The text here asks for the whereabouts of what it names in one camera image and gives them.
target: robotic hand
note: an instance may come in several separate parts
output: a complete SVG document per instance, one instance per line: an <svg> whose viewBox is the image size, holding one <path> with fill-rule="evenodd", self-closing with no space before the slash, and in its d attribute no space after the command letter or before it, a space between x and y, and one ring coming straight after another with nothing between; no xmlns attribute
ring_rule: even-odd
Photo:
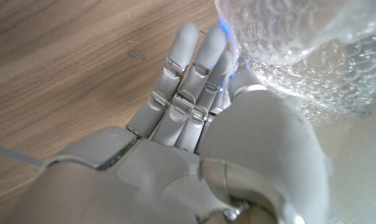
<svg viewBox="0 0 376 224"><path fill-rule="evenodd" d="M182 80L199 36L184 25L127 130L50 159L6 223L324 223L326 156L294 101L239 67L222 111L226 30L208 32Z"/></svg>

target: wooden table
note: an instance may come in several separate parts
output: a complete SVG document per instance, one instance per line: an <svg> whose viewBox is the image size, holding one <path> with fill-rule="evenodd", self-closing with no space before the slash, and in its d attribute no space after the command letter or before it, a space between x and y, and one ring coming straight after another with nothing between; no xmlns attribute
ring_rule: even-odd
<svg viewBox="0 0 376 224"><path fill-rule="evenodd" d="M213 1L0 0L0 146L45 161L97 129L124 126L188 21L218 23ZM36 170L0 156L0 221Z"/></svg>

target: fingertip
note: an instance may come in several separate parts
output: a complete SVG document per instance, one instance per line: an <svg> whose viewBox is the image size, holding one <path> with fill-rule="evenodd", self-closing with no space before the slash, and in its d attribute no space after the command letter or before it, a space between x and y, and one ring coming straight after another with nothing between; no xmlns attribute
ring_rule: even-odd
<svg viewBox="0 0 376 224"><path fill-rule="evenodd" d="M185 68L191 61L198 39L199 30L196 25L190 22L183 25L175 37L168 58L181 68Z"/></svg>

